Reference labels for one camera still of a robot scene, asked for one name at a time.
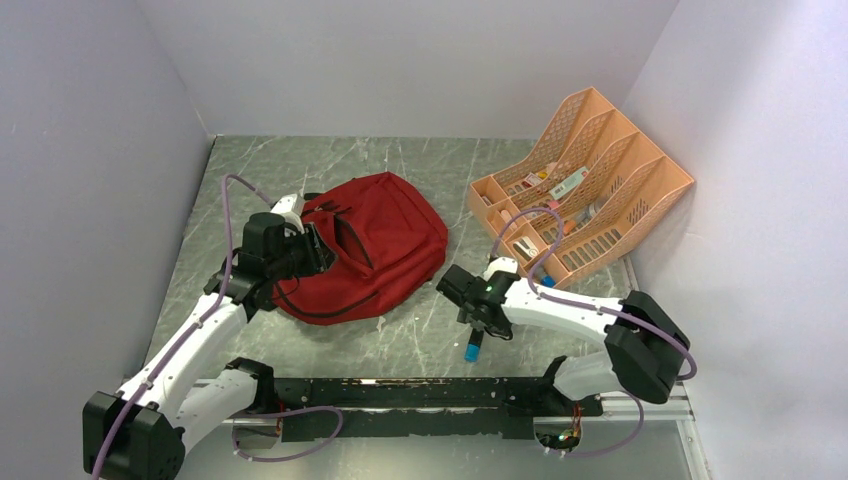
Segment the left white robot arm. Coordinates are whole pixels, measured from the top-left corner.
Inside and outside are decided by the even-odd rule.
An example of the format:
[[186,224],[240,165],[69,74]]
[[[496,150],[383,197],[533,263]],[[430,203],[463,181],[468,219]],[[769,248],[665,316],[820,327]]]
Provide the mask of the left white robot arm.
[[201,375],[260,310],[281,280],[324,272],[333,254],[312,224],[260,212],[174,336],[114,393],[83,408],[83,465],[93,478],[173,479],[186,456],[225,419],[278,413],[272,367],[237,358],[202,385]]

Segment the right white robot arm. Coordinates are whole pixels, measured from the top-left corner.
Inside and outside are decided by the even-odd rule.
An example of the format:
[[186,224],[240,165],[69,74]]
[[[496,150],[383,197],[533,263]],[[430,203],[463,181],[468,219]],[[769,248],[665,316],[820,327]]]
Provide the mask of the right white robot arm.
[[553,362],[553,378],[539,389],[542,406],[553,414],[613,391],[664,404],[691,360],[686,335],[638,290],[623,299],[559,291],[519,276],[506,258],[496,259],[482,276],[453,265],[436,289],[458,308],[458,322],[490,336],[510,340],[514,327],[532,326],[596,347],[593,354]]

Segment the red student backpack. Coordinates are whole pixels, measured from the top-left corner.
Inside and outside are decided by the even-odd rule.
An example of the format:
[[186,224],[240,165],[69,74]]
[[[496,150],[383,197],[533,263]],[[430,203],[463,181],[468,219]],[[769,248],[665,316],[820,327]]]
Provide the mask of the red student backpack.
[[334,253],[326,272],[282,280],[272,300],[289,315],[329,326],[384,315],[443,266],[449,232],[409,182],[383,172],[307,199],[301,218]]

